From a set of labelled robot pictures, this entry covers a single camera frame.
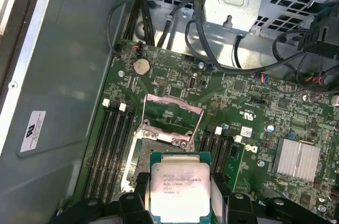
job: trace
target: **heatsink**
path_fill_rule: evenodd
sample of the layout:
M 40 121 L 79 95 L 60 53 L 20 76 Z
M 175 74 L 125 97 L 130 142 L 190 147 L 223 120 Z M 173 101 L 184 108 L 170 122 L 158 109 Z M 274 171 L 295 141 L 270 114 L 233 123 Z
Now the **heatsink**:
M 320 148 L 288 139 L 280 139 L 273 171 L 285 176 L 313 182 Z

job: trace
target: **integrated circuit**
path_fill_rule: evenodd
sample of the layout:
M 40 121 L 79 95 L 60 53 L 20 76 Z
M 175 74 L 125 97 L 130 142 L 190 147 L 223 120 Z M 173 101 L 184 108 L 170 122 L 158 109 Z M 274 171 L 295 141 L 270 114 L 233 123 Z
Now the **integrated circuit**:
M 311 202 L 311 196 L 308 194 L 302 193 L 300 196 L 300 201 L 299 201 L 300 205 L 308 209 L 310 202 Z
M 278 108 L 280 109 L 287 109 L 289 104 L 289 100 L 285 99 L 285 98 L 279 98 L 278 100 Z
M 244 86 L 245 86 L 245 83 L 243 81 L 236 79 L 234 81 L 233 89 L 236 91 L 242 92 L 244 90 Z

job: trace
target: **white label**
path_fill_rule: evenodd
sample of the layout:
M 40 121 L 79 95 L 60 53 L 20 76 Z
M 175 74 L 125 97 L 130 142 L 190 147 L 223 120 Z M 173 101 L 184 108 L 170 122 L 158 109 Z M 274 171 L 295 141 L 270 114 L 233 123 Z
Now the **white label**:
M 242 126 L 242 130 L 240 132 L 240 136 L 243 136 L 243 137 L 246 137 L 246 138 L 250 138 L 251 135 L 252 135 L 252 130 L 253 130 L 252 128 Z
M 27 125 L 20 152 L 34 150 L 37 147 L 42 123 L 46 111 L 33 111 Z

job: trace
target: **gray side panel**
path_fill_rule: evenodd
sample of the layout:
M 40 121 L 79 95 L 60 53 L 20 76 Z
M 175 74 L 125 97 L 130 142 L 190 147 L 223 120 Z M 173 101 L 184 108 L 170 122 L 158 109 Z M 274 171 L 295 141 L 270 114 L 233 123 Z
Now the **gray side panel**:
M 0 223 L 46 223 L 72 195 L 110 61 L 106 18 L 118 1 L 50 0 L 0 156 Z M 46 111 L 37 148 L 20 153 L 33 110 Z

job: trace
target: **ram slot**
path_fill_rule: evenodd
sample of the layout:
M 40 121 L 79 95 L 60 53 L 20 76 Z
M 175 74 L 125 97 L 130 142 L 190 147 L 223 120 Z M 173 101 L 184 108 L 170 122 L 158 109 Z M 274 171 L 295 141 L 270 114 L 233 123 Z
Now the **ram slot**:
M 222 144 L 220 147 L 220 154 L 218 158 L 218 163 L 216 166 L 216 173 L 223 173 L 226 168 L 226 162 L 227 158 L 229 156 L 229 153 L 231 151 L 231 147 L 233 144 L 233 138 L 232 137 L 224 137 L 222 140 Z
M 211 151 L 211 156 L 212 156 L 212 168 L 211 172 L 215 173 L 217 164 L 220 159 L 220 150 L 221 150 L 221 144 L 222 144 L 222 137 L 219 135 L 213 135 L 213 147 Z
M 203 132 L 202 141 L 200 144 L 199 151 L 209 151 L 211 152 L 212 149 L 212 135 L 213 135 L 213 128 L 211 126 L 207 126 Z
M 124 116 L 122 112 L 119 112 L 118 109 L 114 109 L 113 111 L 113 119 L 110 124 L 110 132 L 105 140 L 105 145 L 103 147 L 101 159 L 100 159 L 100 165 L 99 165 L 99 172 L 97 173 L 97 176 L 95 178 L 94 183 L 94 189 L 92 190 L 91 198 L 99 198 L 99 195 L 103 189 L 103 181 L 105 174 L 107 172 L 107 162 L 109 157 L 114 154 L 113 151 L 111 151 L 110 146 L 115 142 L 114 138 L 114 132 L 116 130 L 116 124 L 120 124 L 123 120 L 121 116 Z
M 106 187 L 107 187 L 107 182 L 108 182 L 109 170 L 110 170 L 110 167 L 112 165 L 112 159 L 117 154 L 119 154 L 119 152 L 118 152 L 119 151 L 118 146 L 119 146 L 119 141 L 120 141 L 119 133 L 123 128 L 126 117 L 127 117 L 126 113 L 120 112 L 119 113 L 119 122 L 117 122 L 114 125 L 114 128 L 113 128 L 113 135 L 112 135 L 112 138 L 111 138 L 112 144 L 110 145 L 109 154 L 107 155 L 107 158 L 106 158 L 106 168 L 105 168 L 105 172 L 103 174 L 103 185 L 102 185 L 102 191 L 101 191 L 101 194 L 100 194 L 100 199 L 105 198 L 105 192 L 106 192 Z
M 102 199 L 104 202 L 109 203 L 109 200 L 112 197 L 112 192 L 117 184 L 117 177 L 119 174 L 119 171 L 121 171 L 121 166 L 122 166 L 122 158 L 124 155 L 124 152 L 126 150 L 128 141 L 129 141 L 129 136 L 130 136 L 130 130 L 132 128 L 132 123 L 133 123 L 133 117 L 134 117 L 134 108 L 130 106 L 128 110 L 126 111 L 126 117 L 124 119 L 124 123 L 122 125 L 122 128 L 117 130 L 117 144 L 115 148 L 116 154 L 110 158 L 109 161 L 109 172 L 108 172 L 108 177 L 105 179 L 105 190 L 104 190 L 104 195 Z
M 96 144 L 95 144 L 95 147 L 94 147 L 90 171 L 88 172 L 88 175 L 87 175 L 85 190 L 84 190 L 84 193 L 83 193 L 83 198 L 89 198 L 91 193 L 92 193 L 92 189 L 94 187 L 93 186 L 94 185 L 94 177 L 95 177 L 95 174 L 97 173 L 97 170 L 98 170 L 97 165 L 100 161 L 102 145 L 104 144 L 105 135 L 108 133 L 109 124 L 110 124 L 112 115 L 113 115 L 113 113 L 111 112 L 110 109 L 105 110 L 105 115 L 104 115 L 104 118 L 103 118 L 101 125 L 100 125 L 99 136 L 97 138 L 97 141 L 96 141 Z

